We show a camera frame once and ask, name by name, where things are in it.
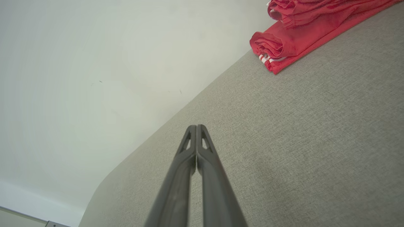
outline gray fabric surface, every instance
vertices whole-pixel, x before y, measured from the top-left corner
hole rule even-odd
[[[404,3],[277,76],[248,52],[100,184],[80,227],[142,226],[205,124],[249,226],[404,225]],[[190,226],[202,226],[192,178]]]

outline white stripe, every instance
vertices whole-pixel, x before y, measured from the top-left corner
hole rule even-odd
[[[263,57],[263,58],[261,59],[261,61],[262,61],[262,63],[265,64],[265,62],[268,61],[268,59],[266,59],[266,58]]]
[[[282,61],[282,60],[284,60],[286,57],[281,57],[281,58],[278,58],[278,59],[275,59],[275,58],[270,58],[269,59],[269,62],[271,63],[271,62],[273,62],[273,61]]]

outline fabric texture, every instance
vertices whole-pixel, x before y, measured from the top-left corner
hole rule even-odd
[[[250,227],[402,226],[404,4],[273,76],[252,52],[119,164],[80,227],[141,227],[186,128],[207,126]],[[190,226],[202,226],[202,179]]]
[[[285,29],[305,25],[320,15],[332,16],[341,23],[351,14],[383,5],[383,0],[272,0],[268,4],[268,14],[272,19],[281,20]]]
[[[250,45],[267,69],[277,74],[310,51],[399,1],[351,1],[350,8],[320,15],[309,24],[293,29],[285,29],[283,23],[277,21],[265,32],[256,32]]]

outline red cloth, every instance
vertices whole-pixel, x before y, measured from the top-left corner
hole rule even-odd
[[[322,14],[339,12],[371,0],[272,0],[269,16],[282,21],[285,29],[308,24]]]
[[[250,45],[255,54],[268,56],[269,60],[264,59],[263,62],[269,71],[277,74],[349,28],[399,1],[402,0],[354,1],[362,3],[340,12],[320,15],[309,24],[288,30],[281,21],[277,21],[265,32],[256,32]]]

